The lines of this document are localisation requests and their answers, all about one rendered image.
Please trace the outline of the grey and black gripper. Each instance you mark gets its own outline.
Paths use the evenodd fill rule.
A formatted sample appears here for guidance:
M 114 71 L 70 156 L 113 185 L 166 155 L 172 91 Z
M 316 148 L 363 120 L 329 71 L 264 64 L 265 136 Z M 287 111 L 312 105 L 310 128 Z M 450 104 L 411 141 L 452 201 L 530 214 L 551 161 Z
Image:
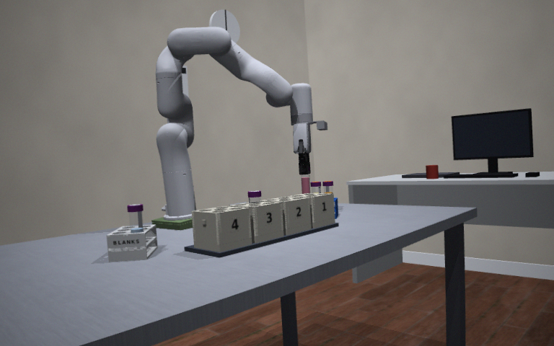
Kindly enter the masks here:
M 300 175 L 309 174 L 309 153 L 311 152 L 311 124 L 313 123 L 302 122 L 291 124 L 294 126 L 294 153 L 296 152 L 295 154 L 299 154 Z

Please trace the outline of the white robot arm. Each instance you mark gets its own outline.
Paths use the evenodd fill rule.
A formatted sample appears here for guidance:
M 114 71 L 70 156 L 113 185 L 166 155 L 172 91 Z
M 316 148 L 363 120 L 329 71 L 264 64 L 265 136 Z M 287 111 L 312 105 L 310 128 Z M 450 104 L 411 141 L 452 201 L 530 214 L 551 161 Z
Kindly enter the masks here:
M 318 130 L 327 130 L 324 120 L 313 121 L 310 85 L 290 85 L 233 40 L 230 45 L 230 40 L 230 34 L 221 27 L 176 29 L 169 34 L 167 47 L 157 59 L 157 108 L 167 118 L 167 124 L 157 132 L 167 201 L 166 207 L 162 207 L 162 211 L 166 211 L 166 221 L 192 218 L 192 211 L 196 210 L 187 149 L 194 139 L 193 106 L 189 97 L 183 94 L 182 81 L 183 65 L 194 55 L 209 54 L 238 79 L 262 89 L 270 106 L 290 106 L 291 123 L 314 122 Z

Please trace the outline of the white tube rack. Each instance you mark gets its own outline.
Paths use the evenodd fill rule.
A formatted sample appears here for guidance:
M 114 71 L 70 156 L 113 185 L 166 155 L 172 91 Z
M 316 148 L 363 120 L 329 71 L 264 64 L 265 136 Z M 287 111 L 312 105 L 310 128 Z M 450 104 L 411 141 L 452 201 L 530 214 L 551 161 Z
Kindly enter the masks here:
M 109 262 L 147 260 L 157 248 L 156 224 L 144 225 L 140 233 L 131 233 L 130 226 L 122 226 L 107 235 Z

